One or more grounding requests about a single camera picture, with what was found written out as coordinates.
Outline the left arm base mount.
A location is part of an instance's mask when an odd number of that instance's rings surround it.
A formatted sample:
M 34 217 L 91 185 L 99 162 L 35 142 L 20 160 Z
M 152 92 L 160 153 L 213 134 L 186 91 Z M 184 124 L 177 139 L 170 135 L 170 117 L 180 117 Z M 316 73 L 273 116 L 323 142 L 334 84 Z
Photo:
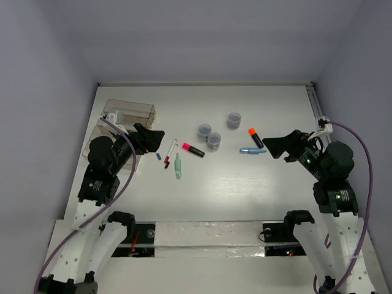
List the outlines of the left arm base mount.
M 114 251 L 112 257 L 154 257 L 155 256 L 155 222 L 136 223 L 135 233 L 127 237 Z

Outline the clear tiered organizer box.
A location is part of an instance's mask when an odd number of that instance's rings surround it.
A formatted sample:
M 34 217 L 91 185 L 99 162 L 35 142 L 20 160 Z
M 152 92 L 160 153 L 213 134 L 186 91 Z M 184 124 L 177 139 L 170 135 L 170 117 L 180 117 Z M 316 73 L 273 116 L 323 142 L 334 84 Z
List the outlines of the clear tiered organizer box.
M 151 130 L 154 119 L 156 118 L 156 111 L 153 104 L 108 99 L 101 112 L 101 116 L 122 131 L 130 134 L 136 131 L 134 127 L 135 123 L 140 123 L 143 127 Z M 115 135 L 119 135 L 119 133 L 98 119 L 96 125 L 88 135 L 88 141 L 82 152 L 82 156 L 86 160 L 88 159 L 89 145 L 95 138 L 105 136 L 115 142 Z

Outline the blue correction tape pen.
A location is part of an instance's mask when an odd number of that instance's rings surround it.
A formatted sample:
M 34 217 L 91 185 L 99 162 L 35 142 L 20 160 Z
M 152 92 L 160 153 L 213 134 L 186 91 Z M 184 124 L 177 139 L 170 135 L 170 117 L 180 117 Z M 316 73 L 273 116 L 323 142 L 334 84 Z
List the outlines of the blue correction tape pen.
M 240 154 L 248 154 L 248 155 L 258 155 L 266 153 L 266 150 L 263 148 L 241 148 L 239 150 Z

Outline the pink cap black highlighter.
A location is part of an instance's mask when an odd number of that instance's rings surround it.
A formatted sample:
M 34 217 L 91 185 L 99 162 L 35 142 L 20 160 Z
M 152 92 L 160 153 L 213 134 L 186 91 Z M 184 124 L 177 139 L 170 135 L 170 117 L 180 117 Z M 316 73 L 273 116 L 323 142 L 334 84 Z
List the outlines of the pink cap black highlighter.
M 187 144 L 187 143 L 183 143 L 182 149 L 189 152 L 189 153 L 192 153 L 193 155 L 196 155 L 200 158 L 203 158 L 205 156 L 205 153 L 203 151 L 201 151 L 201 150 L 197 149 L 196 147 L 193 147 L 192 145 Z

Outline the clear clip tub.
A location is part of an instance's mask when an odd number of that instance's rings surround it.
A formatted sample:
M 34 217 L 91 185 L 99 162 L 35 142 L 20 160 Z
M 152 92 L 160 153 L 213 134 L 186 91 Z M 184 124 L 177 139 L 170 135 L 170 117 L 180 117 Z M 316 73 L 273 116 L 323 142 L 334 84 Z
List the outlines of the clear clip tub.
M 207 136 L 207 146 L 209 149 L 217 150 L 221 144 L 221 135 L 217 132 L 211 132 Z
M 241 115 L 237 112 L 232 112 L 228 114 L 227 127 L 229 129 L 237 129 L 241 124 Z

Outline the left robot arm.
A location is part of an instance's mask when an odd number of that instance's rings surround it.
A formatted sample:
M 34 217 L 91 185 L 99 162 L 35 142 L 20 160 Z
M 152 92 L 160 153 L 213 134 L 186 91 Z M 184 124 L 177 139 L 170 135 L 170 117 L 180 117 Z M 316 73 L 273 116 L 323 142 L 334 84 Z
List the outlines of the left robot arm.
M 165 135 L 140 123 L 135 130 L 121 129 L 108 120 L 111 137 L 99 136 L 89 144 L 88 167 L 83 176 L 71 232 L 45 262 L 57 261 L 45 276 L 39 273 L 35 293 L 97 293 L 97 278 L 122 242 L 135 236 L 133 214 L 109 207 L 124 193 L 118 173 L 129 159 L 156 152 Z

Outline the green correction tape pen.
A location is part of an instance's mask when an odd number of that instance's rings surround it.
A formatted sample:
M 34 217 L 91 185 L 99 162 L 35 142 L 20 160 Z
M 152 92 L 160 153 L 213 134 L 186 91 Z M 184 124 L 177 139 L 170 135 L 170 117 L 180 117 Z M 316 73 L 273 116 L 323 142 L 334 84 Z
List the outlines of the green correction tape pen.
M 174 167 L 175 167 L 176 179 L 181 179 L 181 177 L 182 177 L 182 163 L 181 163 L 181 158 L 178 153 L 175 156 Z

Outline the black cap white marker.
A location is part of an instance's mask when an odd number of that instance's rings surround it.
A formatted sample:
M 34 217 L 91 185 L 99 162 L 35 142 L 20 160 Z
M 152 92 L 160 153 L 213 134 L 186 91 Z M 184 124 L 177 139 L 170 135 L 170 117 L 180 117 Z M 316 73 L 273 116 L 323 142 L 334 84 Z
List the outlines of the black cap white marker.
M 173 153 L 172 153 L 172 155 L 171 155 L 171 157 L 170 157 L 170 160 L 165 164 L 164 169 L 167 169 L 168 166 L 170 165 L 170 162 L 171 162 L 171 160 L 174 158 L 174 154 L 175 154 L 175 151 L 176 151 L 177 149 L 178 149 L 178 144 L 177 144 L 176 148 L 174 149 L 174 151 L 173 151 Z

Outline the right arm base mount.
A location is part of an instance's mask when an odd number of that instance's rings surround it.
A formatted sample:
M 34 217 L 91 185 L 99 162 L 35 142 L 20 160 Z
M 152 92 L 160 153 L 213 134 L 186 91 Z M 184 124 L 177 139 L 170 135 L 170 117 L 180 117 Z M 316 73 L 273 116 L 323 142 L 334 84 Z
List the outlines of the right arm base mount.
M 258 235 L 264 244 L 267 257 L 305 256 L 306 253 L 298 240 L 289 233 L 282 222 L 264 223 Z

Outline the orange cap black highlighter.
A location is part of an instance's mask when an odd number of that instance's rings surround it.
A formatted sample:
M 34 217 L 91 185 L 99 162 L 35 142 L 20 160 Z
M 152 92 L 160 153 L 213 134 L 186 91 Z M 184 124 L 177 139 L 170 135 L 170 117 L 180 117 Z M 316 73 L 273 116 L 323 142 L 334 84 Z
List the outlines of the orange cap black highlighter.
M 264 148 L 264 144 L 263 144 L 262 140 L 260 139 L 260 137 L 258 136 L 258 134 L 257 134 L 257 132 L 255 131 L 254 128 L 248 129 L 248 133 L 252 137 L 254 143 L 256 144 L 256 146 L 258 148 L 260 148 L 260 149 Z

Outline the clear tub of clips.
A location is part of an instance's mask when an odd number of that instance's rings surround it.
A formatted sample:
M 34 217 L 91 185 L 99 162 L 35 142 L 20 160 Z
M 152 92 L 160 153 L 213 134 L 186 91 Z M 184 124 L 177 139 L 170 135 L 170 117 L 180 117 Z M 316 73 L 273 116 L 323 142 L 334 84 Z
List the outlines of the clear tub of clips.
M 202 124 L 198 127 L 198 138 L 201 141 L 207 141 L 208 135 L 211 133 L 212 128 L 209 124 Z

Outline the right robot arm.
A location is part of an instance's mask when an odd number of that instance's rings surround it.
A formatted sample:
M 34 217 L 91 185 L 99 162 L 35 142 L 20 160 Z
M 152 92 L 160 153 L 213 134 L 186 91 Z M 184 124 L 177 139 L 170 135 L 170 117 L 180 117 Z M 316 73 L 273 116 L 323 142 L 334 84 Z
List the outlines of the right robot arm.
M 282 222 L 265 224 L 266 243 L 297 242 L 306 253 L 317 277 L 318 293 L 375 293 L 363 253 L 365 221 L 348 182 L 354 168 L 353 151 L 339 141 L 322 148 L 315 134 L 299 130 L 262 140 L 273 158 L 287 153 L 287 163 L 299 162 L 316 180 L 313 196 L 325 227 L 323 236 L 306 210 L 287 212 Z

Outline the aluminium rail right edge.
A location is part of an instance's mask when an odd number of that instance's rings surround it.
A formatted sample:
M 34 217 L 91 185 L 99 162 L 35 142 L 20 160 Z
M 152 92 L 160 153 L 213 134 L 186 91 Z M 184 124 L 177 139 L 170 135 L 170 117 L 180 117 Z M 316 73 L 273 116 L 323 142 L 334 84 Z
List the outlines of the aluminium rail right edge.
M 314 117 L 319 118 L 319 117 L 323 116 L 322 109 L 320 107 L 317 93 L 315 90 L 315 85 L 313 84 L 313 82 L 310 82 L 309 84 L 307 84 L 305 86 L 305 88 L 306 88 L 307 95 L 308 95 L 308 98 L 309 98 L 309 101 L 310 101 L 310 104 L 312 107 Z M 322 135 L 321 140 L 323 142 L 324 147 L 327 147 L 331 143 L 331 139 L 330 139 L 329 135 Z

